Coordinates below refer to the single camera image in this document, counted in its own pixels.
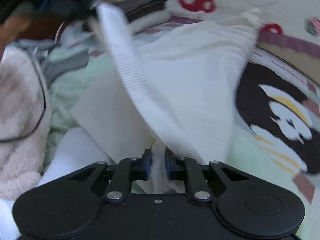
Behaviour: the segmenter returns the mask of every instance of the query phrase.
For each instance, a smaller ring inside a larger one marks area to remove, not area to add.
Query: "fluffy beige blanket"
[[[0,62],[0,198],[15,200],[37,185],[50,117],[38,62],[7,47]]]

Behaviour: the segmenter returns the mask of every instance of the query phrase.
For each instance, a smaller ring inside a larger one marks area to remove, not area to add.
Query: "dark folded garment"
[[[129,23],[155,11],[164,10],[167,0],[123,0],[115,2],[114,5],[121,8]]]

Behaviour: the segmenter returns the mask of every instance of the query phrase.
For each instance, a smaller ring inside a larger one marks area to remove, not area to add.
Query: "silver screw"
[[[198,191],[198,192],[195,193],[195,197],[197,199],[204,200],[204,199],[208,199],[210,196],[211,196],[210,193],[206,192],[206,191]]]
[[[107,193],[108,199],[116,200],[116,199],[120,199],[121,197],[122,197],[122,193],[119,191],[111,191],[111,192]]]

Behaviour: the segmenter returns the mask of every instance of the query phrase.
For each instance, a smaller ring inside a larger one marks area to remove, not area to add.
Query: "gray cloth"
[[[44,77],[46,79],[47,86],[50,87],[52,82],[60,75],[65,72],[83,68],[89,62],[89,50],[84,49],[78,53],[57,61],[49,61],[49,53],[59,46],[51,40],[44,41],[31,41],[31,40],[20,40],[11,44],[12,46],[19,47],[27,50],[39,61]]]

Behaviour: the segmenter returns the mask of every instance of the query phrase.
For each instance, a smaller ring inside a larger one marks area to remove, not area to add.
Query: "human hand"
[[[15,40],[17,35],[28,29],[31,20],[25,16],[16,15],[6,20],[3,25],[0,25],[0,61],[5,49],[5,46]]]

